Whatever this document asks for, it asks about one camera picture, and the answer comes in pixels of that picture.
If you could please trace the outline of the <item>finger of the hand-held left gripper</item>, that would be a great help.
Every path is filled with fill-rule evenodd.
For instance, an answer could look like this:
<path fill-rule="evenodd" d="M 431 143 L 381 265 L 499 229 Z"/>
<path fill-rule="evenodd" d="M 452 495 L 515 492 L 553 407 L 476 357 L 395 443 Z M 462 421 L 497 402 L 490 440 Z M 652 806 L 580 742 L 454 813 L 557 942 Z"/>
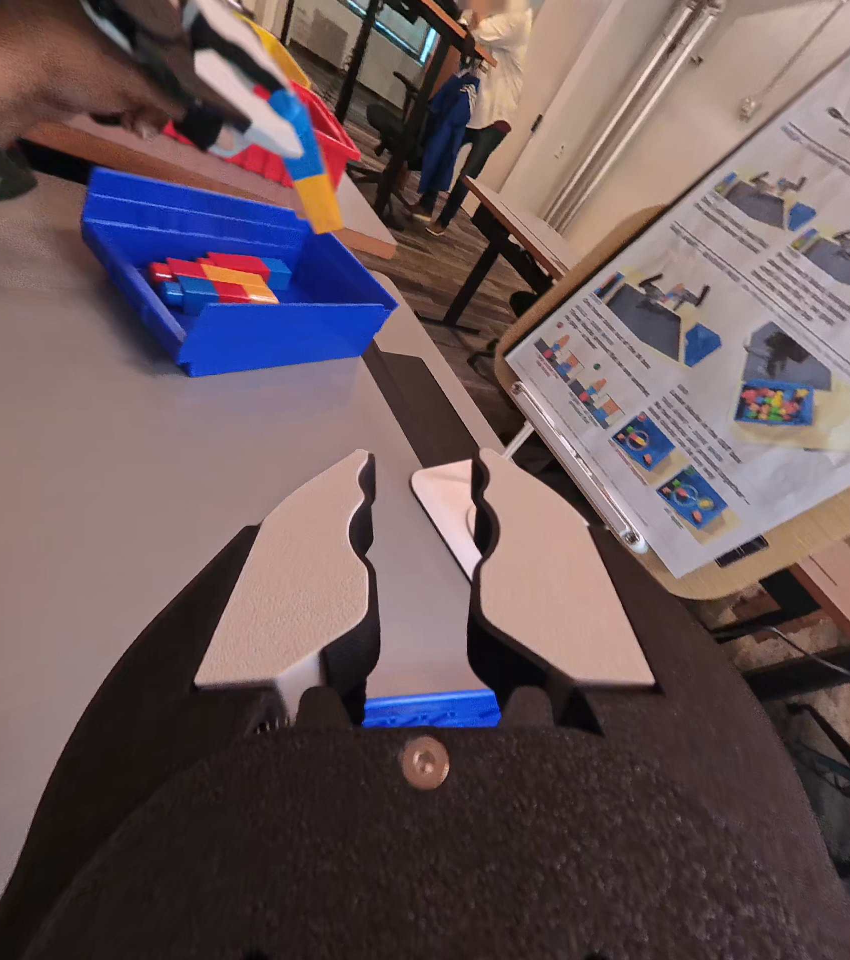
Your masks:
<path fill-rule="evenodd" d="M 259 146 L 286 160 L 301 160 L 306 153 L 304 135 L 307 112 L 298 98 L 240 98 L 236 110 L 248 121 L 232 134 L 232 157 Z"/>
<path fill-rule="evenodd" d="M 293 126 L 299 102 L 256 26 L 237 10 L 192 13 L 192 66 L 251 126 Z"/>

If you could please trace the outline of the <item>wooden background desk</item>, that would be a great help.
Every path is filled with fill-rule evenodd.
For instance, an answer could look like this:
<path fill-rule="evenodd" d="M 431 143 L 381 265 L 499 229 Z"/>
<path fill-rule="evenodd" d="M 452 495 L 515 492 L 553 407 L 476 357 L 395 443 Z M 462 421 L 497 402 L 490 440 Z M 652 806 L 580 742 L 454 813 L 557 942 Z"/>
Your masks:
<path fill-rule="evenodd" d="M 476 330 L 461 324 L 461 316 L 498 260 L 508 264 L 539 297 L 563 279 L 575 266 L 578 255 L 550 225 L 515 201 L 474 178 L 467 177 L 465 184 L 478 200 L 471 222 L 486 245 L 442 321 L 453 330 L 474 334 Z"/>

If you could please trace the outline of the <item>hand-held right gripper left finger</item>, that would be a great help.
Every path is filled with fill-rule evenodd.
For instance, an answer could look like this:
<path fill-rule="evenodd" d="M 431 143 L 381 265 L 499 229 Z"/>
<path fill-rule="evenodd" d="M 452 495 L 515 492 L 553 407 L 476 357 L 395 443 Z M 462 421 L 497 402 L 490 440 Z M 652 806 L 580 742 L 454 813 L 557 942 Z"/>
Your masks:
<path fill-rule="evenodd" d="M 310 688 L 336 691 L 357 723 L 381 654 L 374 455 L 357 449 L 263 520 L 194 676 L 199 690 L 266 688 L 293 721 Z"/>

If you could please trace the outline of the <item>red and blue block tower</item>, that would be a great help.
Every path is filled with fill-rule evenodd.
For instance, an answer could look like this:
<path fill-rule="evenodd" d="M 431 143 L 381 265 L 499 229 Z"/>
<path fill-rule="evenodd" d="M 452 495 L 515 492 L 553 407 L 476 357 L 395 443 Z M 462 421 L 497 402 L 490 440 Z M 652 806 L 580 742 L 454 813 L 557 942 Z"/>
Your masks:
<path fill-rule="evenodd" d="M 289 288 L 292 280 L 292 271 L 280 258 L 255 257 L 247 254 L 218 253 L 212 251 L 198 262 L 207 270 L 217 269 L 232 273 L 256 276 L 261 282 L 273 291 L 281 292 Z"/>

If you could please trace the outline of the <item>white document stand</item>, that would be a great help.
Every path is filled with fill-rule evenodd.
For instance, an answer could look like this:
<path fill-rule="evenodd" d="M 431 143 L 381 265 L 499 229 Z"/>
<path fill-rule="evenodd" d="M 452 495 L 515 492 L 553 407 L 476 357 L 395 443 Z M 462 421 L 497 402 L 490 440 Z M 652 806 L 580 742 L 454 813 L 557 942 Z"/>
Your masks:
<path fill-rule="evenodd" d="M 617 224 L 606 234 L 562 279 L 541 294 L 523 316 L 517 318 L 503 333 L 495 349 L 494 370 L 500 386 L 516 404 L 527 398 L 527 390 L 518 390 L 519 378 L 505 363 L 504 355 L 517 342 L 544 320 L 552 311 L 563 306 L 593 274 L 613 259 L 666 213 L 667 203 L 639 210 Z M 850 487 L 806 510 L 801 515 L 767 531 L 767 546 L 755 553 L 736 557 L 721 568 L 711 562 L 702 568 L 677 578 L 669 573 L 652 550 L 640 551 L 635 540 L 634 522 L 612 517 L 611 495 L 600 486 L 594 476 L 587 474 L 584 463 L 563 440 L 559 430 L 544 414 L 537 412 L 526 417 L 526 431 L 535 433 L 560 463 L 563 472 L 575 484 L 585 499 L 585 517 L 593 534 L 610 534 L 614 543 L 623 546 L 637 558 L 640 565 L 664 587 L 669 594 L 680 598 L 712 599 L 733 594 L 751 582 L 789 568 L 803 558 L 829 547 L 832 543 L 850 537 Z M 443 537 L 459 566 L 468 577 L 479 560 L 474 543 L 474 527 L 467 523 L 475 513 L 472 494 L 472 463 L 475 456 L 458 461 L 424 467 L 410 477 L 410 486 L 432 524 Z"/>

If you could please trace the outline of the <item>red plastic bin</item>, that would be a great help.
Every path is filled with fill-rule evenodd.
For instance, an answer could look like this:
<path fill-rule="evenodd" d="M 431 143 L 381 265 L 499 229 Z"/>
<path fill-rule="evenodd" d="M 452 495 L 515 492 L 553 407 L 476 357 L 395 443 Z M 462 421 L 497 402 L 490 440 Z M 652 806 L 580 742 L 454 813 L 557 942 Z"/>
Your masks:
<path fill-rule="evenodd" d="M 315 92 L 294 80 L 291 86 L 298 99 L 309 111 L 316 142 L 321 149 L 328 176 L 336 188 L 339 186 L 347 163 L 358 161 L 360 151 L 344 127 L 337 121 L 331 109 Z M 284 160 L 270 151 L 263 150 L 260 146 L 251 145 L 240 154 L 227 158 L 226 162 L 281 186 L 293 186 Z"/>

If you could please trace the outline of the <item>white wall pipes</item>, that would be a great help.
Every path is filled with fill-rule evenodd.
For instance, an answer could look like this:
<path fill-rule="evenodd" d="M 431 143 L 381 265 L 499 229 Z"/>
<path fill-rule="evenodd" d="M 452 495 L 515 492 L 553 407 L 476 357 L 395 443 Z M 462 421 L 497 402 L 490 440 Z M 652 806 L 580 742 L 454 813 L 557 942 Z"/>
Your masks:
<path fill-rule="evenodd" d="M 617 96 L 613 111 L 591 137 L 574 174 L 551 202 L 546 221 L 557 232 L 562 233 L 574 221 L 724 7 L 719 1 L 676 2 L 659 37 L 642 55 Z"/>

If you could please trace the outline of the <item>blue jacket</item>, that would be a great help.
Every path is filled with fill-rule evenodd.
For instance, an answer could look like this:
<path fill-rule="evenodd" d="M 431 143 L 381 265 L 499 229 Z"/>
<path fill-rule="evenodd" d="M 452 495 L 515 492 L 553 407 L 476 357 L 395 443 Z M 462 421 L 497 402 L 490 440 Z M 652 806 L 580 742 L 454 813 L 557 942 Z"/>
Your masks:
<path fill-rule="evenodd" d="M 479 86 L 479 75 L 463 69 L 432 95 L 421 152 L 420 194 L 449 190 Z"/>

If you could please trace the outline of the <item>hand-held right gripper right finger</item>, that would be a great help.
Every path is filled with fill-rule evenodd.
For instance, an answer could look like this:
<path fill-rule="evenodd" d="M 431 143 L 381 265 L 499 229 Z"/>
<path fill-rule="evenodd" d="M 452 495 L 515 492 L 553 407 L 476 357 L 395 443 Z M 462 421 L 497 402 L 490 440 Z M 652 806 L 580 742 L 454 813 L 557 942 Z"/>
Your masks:
<path fill-rule="evenodd" d="M 598 724 L 590 692 L 649 691 L 656 680 L 586 518 L 503 455 L 472 463 L 476 507 L 467 658 L 504 714 L 541 690 L 555 724 Z"/>

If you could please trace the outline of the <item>person's left hand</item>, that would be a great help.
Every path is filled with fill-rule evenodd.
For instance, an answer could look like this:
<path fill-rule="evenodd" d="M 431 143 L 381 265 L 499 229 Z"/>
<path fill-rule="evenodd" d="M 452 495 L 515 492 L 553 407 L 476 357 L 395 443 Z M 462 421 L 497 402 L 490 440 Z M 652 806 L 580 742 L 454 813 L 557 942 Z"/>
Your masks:
<path fill-rule="evenodd" d="M 77 2 L 0 2 L 0 147 L 76 115 L 160 131 L 184 113 Z"/>

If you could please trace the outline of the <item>black office chair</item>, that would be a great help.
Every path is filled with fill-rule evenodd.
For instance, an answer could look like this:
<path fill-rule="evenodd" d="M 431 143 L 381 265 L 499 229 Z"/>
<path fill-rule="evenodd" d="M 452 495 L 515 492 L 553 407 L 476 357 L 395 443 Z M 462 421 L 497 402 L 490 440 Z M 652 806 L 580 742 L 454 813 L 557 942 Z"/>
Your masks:
<path fill-rule="evenodd" d="M 405 89 L 401 108 L 395 111 L 390 106 L 371 102 L 366 109 L 368 124 L 373 131 L 379 135 L 379 142 L 373 150 L 375 157 L 378 159 L 384 153 L 391 155 L 394 150 L 400 146 L 420 92 L 418 85 L 403 73 L 395 70 L 392 72 L 392 76 L 398 80 Z M 410 148 L 407 159 L 404 161 L 401 172 L 398 174 L 385 206 L 383 222 L 398 231 L 402 231 L 405 227 L 404 223 L 395 215 L 393 200 L 398 200 L 400 205 L 407 211 L 411 210 L 411 204 L 406 200 L 404 190 L 409 176 L 414 173 L 420 173 L 421 171 L 426 126 L 427 123 L 425 120 L 422 120 L 415 129 L 412 147 Z"/>

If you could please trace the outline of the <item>printed instruction poster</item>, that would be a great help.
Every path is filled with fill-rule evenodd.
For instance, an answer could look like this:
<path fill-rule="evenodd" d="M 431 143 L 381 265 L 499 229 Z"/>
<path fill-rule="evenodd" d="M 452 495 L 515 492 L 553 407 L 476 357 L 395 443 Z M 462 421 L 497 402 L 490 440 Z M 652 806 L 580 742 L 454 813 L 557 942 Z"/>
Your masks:
<path fill-rule="evenodd" d="M 608 526 L 674 580 L 850 508 L 850 51 L 503 363 Z"/>

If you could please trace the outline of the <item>blue and yellow block tower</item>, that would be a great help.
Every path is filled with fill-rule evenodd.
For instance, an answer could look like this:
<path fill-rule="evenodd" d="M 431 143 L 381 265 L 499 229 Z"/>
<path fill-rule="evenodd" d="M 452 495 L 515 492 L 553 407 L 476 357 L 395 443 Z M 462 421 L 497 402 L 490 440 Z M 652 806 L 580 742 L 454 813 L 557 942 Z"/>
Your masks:
<path fill-rule="evenodd" d="M 313 232 L 338 232 L 343 228 L 343 218 L 307 106 L 288 88 L 271 93 L 268 103 L 290 128 L 289 145 L 277 153 L 283 158 Z"/>

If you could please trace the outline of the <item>blue plastic bin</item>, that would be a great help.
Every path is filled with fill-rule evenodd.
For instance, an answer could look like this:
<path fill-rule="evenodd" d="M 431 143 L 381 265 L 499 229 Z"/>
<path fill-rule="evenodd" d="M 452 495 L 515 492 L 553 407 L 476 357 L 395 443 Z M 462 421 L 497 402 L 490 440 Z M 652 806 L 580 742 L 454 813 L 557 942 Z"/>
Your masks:
<path fill-rule="evenodd" d="M 95 167 L 82 236 L 131 311 L 191 377 L 353 358 L 398 304 L 333 234 L 292 210 Z M 281 260 L 275 305 L 209 304 L 197 315 L 162 302 L 153 262 L 210 253 Z"/>
<path fill-rule="evenodd" d="M 491 728 L 501 719 L 497 699 L 489 689 L 368 698 L 364 714 L 362 726 L 366 729 Z"/>

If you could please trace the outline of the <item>yellow plastic bin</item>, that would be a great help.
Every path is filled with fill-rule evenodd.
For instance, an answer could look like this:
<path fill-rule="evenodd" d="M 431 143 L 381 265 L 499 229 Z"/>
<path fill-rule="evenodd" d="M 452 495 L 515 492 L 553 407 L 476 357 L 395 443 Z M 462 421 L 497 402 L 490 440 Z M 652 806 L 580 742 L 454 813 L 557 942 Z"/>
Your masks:
<path fill-rule="evenodd" d="M 272 33 L 264 30 L 249 15 L 240 13 L 239 18 L 246 22 L 257 34 L 263 49 L 279 66 L 285 77 L 303 90 L 311 90 L 311 80 L 301 69 L 287 49 Z"/>

